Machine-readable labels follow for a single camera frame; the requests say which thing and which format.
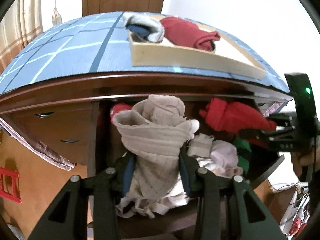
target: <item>wooden tray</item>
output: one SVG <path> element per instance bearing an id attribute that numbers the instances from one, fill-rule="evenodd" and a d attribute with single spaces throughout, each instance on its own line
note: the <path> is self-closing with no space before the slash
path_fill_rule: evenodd
<path id="1" fill-rule="evenodd" d="M 163 16 L 151 17 L 158 20 L 163 18 Z M 208 32 L 215 31 L 215 29 L 204 25 L 199 24 L 198 26 Z M 221 38 L 221 41 L 216 42 L 216 53 L 212 53 L 200 49 L 170 45 L 167 42 L 135 42 L 129 31 L 132 66 L 190 67 L 238 74 L 258 80 L 266 76 L 267 71 L 244 49 L 224 35 L 221 35 Z"/>

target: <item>red chair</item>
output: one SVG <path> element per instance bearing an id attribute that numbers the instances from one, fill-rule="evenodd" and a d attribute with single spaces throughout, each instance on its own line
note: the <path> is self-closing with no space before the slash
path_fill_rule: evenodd
<path id="1" fill-rule="evenodd" d="M 11 177 L 13 195 L 4 191 L 4 175 Z M 1 185 L 0 197 L 9 199 L 16 203 L 21 203 L 21 198 L 19 197 L 17 192 L 17 179 L 19 179 L 19 173 L 15 171 L 9 171 L 7 169 L 0 167 L 0 185 Z"/>

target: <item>green cloth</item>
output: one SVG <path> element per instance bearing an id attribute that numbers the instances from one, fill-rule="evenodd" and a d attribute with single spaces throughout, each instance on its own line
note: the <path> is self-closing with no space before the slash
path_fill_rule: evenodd
<path id="1" fill-rule="evenodd" d="M 238 136 L 235 137 L 232 144 L 237 148 L 238 153 L 238 166 L 243 168 L 246 174 L 249 170 L 250 160 L 251 160 L 251 147 L 250 144 Z"/>
<path id="2" fill-rule="evenodd" d="M 248 150 L 249 152 L 251 152 L 250 144 L 246 140 L 243 140 L 238 136 L 235 137 L 235 139 L 233 140 L 232 144 L 237 149 L 244 149 L 244 150 Z"/>

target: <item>drawer front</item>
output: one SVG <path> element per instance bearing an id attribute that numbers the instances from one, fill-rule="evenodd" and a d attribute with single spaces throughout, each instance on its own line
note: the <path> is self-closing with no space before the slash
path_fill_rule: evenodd
<path id="1" fill-rule="evenodd" d="M 90 121 L 56 122 L 50 125 L 33 123 L 29 131 L 38 136 L 40 140 L 51 145 L 61 141 L 81 141 L 90 136 Z"/>
<path id="2" fill-rule="evenodd" d="M 87 165 L 90 140 L 80 140 L 75 143 L 57 142 L 50 144 L 50 148 L 72 163 Z"/>
<path id="3" fill-rule="evenodd" d="M 40 113 L 68 112 L 68 111 L 85 110 L 85 109 L 91 109 L 91 108 L 92 108 L 91 102 L 66 104 L 66 105 L 58 105 L 58 106 L 46 106 L 46 107 L 38 107 L 38 108 L 28 109 L 24 111 L 14 112 L 14 116 L 16 118 L 20 118 L 22 116 L 30 116 L 34 114 L 40 114 Z"/>
<path id="4" fill-rule="evenodd" d="M 15 119 L 26 126 L 33 125 L 52 125 L 57 122 L 81 122 L 90 121 L 91 109 L 79 109 L 73 111 L 54 111 L 37 112 L 36 114 L 29 114 L 25 116 L 16 116 Z"/>

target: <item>human hand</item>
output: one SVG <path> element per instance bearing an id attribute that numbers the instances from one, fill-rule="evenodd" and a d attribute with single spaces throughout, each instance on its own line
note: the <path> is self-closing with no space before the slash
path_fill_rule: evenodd
<path id="1" fill-rule="evenodd" d="M 291 162 L 293 164 L 293 171 L 299 177 L 302 174 L 302 167 L 313 165 L 315 161 L 314 149 L 310 153 L 291 153 Z M 316 171 L 320 170 L 320 147 L 316 150 Z"/>

